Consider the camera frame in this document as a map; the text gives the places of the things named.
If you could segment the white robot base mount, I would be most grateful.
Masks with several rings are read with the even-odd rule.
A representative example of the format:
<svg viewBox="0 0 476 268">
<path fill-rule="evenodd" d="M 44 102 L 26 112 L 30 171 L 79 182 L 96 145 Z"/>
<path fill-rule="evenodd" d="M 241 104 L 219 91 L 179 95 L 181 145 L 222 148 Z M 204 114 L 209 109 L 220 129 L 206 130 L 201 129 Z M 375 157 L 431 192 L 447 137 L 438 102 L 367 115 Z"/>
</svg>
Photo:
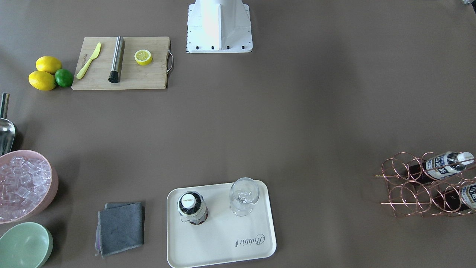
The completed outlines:
<svg viewBox="0 0 476 268">
<path fill-rule="evenodd" d="M 253 50 L 250 7 L 241 0 L 196 0 L 187 10 L 187 53 Z"/>
</svg>

